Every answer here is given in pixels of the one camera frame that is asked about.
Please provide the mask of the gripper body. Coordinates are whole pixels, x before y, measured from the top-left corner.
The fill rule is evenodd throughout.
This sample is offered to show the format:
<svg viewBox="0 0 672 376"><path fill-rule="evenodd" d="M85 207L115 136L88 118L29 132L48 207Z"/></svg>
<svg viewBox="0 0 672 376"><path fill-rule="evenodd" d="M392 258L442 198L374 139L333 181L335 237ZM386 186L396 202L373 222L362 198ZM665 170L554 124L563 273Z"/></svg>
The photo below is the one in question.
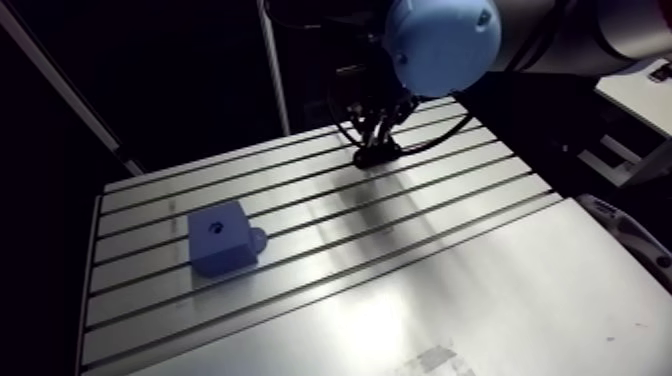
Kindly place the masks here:
<svg viewBox="0 0 672 376"><path fill-rule="evenodd" d="M416 110L416 96L389 62L355 63L335 69L334 105L351 118L404 122Z"/></svg>

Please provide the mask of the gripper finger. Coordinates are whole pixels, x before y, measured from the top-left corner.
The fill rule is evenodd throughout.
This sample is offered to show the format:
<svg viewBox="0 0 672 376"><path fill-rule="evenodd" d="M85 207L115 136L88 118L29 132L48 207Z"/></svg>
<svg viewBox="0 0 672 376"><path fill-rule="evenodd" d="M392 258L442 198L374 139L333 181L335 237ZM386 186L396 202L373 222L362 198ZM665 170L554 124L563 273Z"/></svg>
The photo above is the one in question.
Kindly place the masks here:
<svg viewBox="0 0 672 376"><path fill-rule="evenodd" d="M376 128L376 113L365 112L362 115L354 117L354 127L361 136L363 148L370 148L374 142L374 131Z"/></svg>
<svg viewBox="0 0 672 376"><path fill-rule="evenodd" d="M382 145L392 142L392 128L396 125L404 123L408 117L414 112L414 102L401 102L395 104L387 112L380 127L380 143Z"/></svg>

